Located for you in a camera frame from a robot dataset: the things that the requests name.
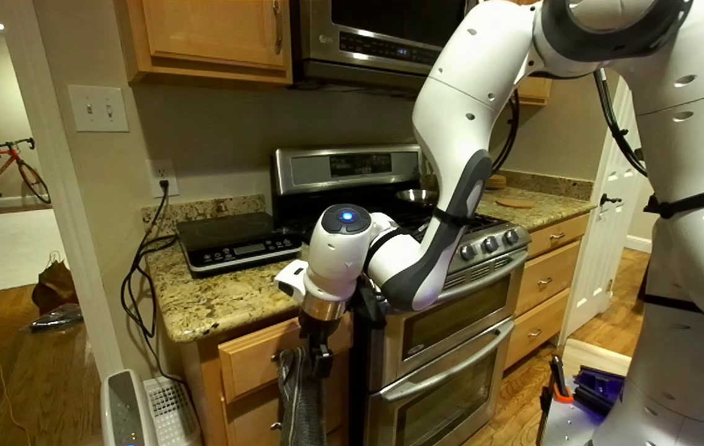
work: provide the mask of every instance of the door frame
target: door frame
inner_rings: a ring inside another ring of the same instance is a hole
[[[101,270],[94,253],[91,231],[86,224],[81,188],[62,125],[62,110],[48,62],[48,48],[41,34],[32,0],[0,0],[0,20],[6,22],[6,42],[18,74],[31,128],[37,138],[41,169],[53,190],[53,209],[59,227],[62,247],[70,268],[77,271],[75,284],[90,349],[100,377],[121,368],[120,333],[112,325],[109,296],[101,284]]]

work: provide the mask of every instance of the electrical outlet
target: electrical outlet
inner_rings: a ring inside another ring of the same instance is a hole
[[[168,157],[152,157],[152,190],[155,195],[161,195],[161,185],[160,181],[168,181],[168,195],[178,193],[178,182],[176,182],[176,171],[173,171],[173,161]]]
[[[77,130],[130,130],[121,87],[70,83]]]

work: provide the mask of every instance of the double oven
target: double oven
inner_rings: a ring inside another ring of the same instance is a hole
[[[432,208],[406,202],[416,188],[416,146],[275,150],[272,214],[311,240],[331,202],[389,212],[414,231]],[[482,214],[450,264],[438,305],[388,314],[384,327],[355,317],[349,442],[462,442],[493,414],[528,233]]]

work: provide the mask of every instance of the lower cabinet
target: lower cabinet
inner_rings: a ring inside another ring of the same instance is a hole
[[[505,366],[514,366],[561,331],[586,223],[588,212],[531,231]]]
[[[186,349],[186,377],[205,446],[277,446],[275,353],[295,347],[298,320],[277,322],[228,341],[197,341]],[[347,442],[353,322],[331,337],[333,372],[322,383],[331,442]]]

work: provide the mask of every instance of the black cable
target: black cable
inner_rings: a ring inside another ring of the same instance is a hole
[[[598,95],[601,95],[601,109],[605,115],[605,124],[609,128],[609,136],[617,141],[622,155],[628,157],[628,164],[632,169],[637,169],[643,176],[647,176],[647,165],[637,157],[636,148],[631,146],[631,141],[626,138],[628,128],[619,125],[616,109],[609,103],[609,94],[608,94],[608,82],[605,82],[605,68],[593,72],[595,76],[595,87],[598,87]]]
[[[137,253],[132,258],[130,271],[121,279],[121,306],[126,312],[126,320],[132,320],[132,325],[140,328],[142,341],[146,347],[146,351],[155,356],[155,366],[161,377],[172,378],[172,382],[182,382],[182,377],[173,377],[168,372],[163,372],[161,366],[161,356],[160,356],[160,343],[157,343],[157,320],[160,320],[160,296],[157,296],[157,284],[155,276],[142,268],[143,258],[160,250],[172,247],[178,238],[176,234],[161,234],[161,238],[152,238],[155,233],[160,233],[160,223],[161,223],[161,212],[168,205],[168,182],[161,181],[161,200],[157,205],[157,212],[142,238],[142,243],[137,244]],[[152,292],[152,312],[150,317],[142,314],[142,294],[135,289],[135,283],[142,283],[143,289]]]
[[[502,171],[502,165],[510,155],[510,148],[517,146],[517,138],[518,138],[518,128],[520,128],[520,94],[517,88],[517,94],[510,95],[509,136],[505,136],[497,161],[493,161],[493,174]]]

